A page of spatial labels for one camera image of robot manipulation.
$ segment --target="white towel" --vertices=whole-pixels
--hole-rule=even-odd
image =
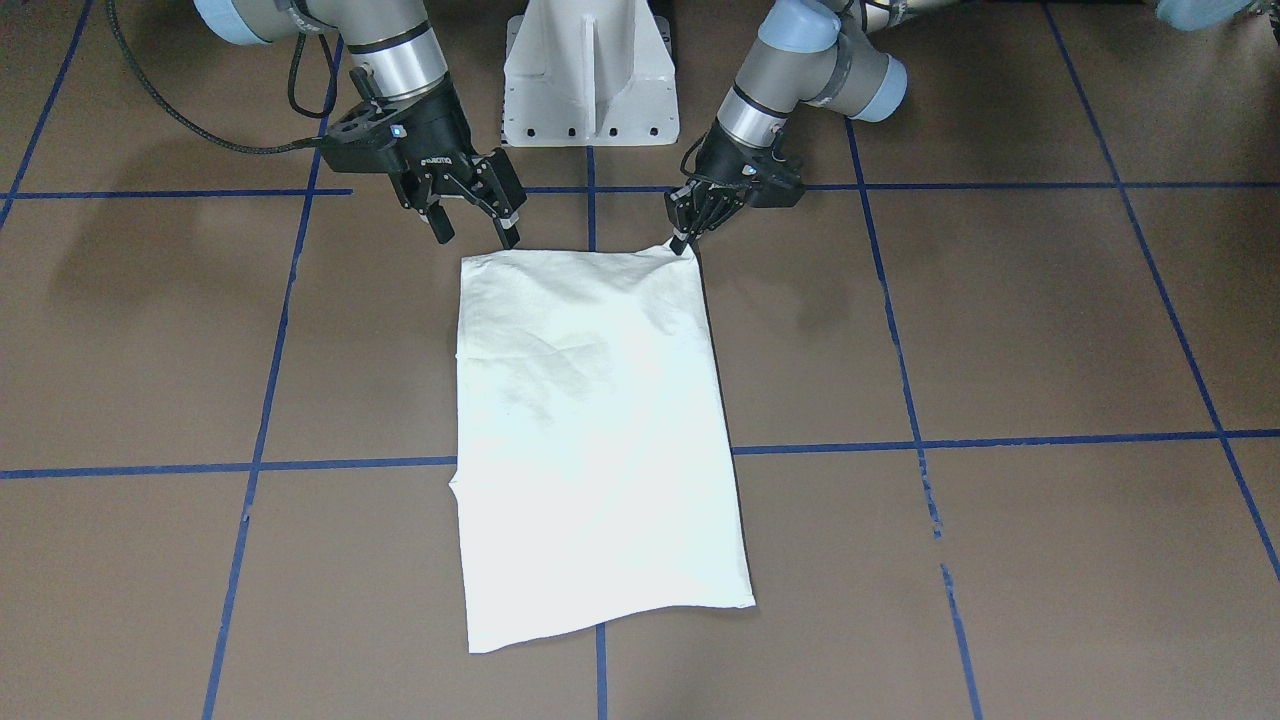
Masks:
[[[463,260],[449,486],[471,652],[755,605],[692,254]]]

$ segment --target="silver arm segment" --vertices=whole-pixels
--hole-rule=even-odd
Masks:
[[[690,149],[698,151],[694,169],[681,168],[689,181],[667,192],[676,252],[745,205],[799,202],[800,164],[782,154],[786,123],[797,104],[868,122],[897,109],[906,70],[867,40],[860,1],[776,0],[712,128]],[[890,24],[890,13],[884,17]]]

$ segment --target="light blue joint cap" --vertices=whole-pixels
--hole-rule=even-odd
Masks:
[[[818,0],[778,0],[756,36],[787,53],[822,53],[836,44],[840,18]]]
[[[1239,13],[1249,0],[1160,0],[1156,17],[1183,32],[1216,26]]]
[[[227,42],[233,45],[266,45],[266,41],[257,36],[244,23],[239,10],[232,0],[196,0],[196,9],[205,19],[209,29],[218,33]]]
[[[902,104],[902,97],[905,96],[906,65],[890,55],[888,69],[884,70],[884,79],[881,81],[879,90],[876,91],[872,101],[863,108],[863,111],[854,115],[852,119],[878,123],[892,115],[893,110],[897,110],[897,106]]]

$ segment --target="white cloth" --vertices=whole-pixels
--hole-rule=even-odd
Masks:
[[[463,260],[449,486],[471,652],[755,605],[692,252]]]

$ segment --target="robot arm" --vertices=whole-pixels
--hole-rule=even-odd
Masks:
[[[787,118],[799,102],[868,122],[897,109],[906,92],[902,64],[872,47],[859,0],[831,5],[841,14],[818,0],[777,0],[760,24],[712,128],[681,163],[689,181],[667,192],[677,254],[744,205],[791,208],[800,201],[801,164],[782,152]],[[892,10],[874,9],[879,27],[892,24]]]
[[[298,32],[338,31],[361,101],[329,126],[320,154],[338,173],[385,173],[401,206],[453,237],[442,197],[461,197],[493,219],[504,249],[525,191],[500,147],[480,155],[421,0],[196,0],[223,40],[256,45]]]

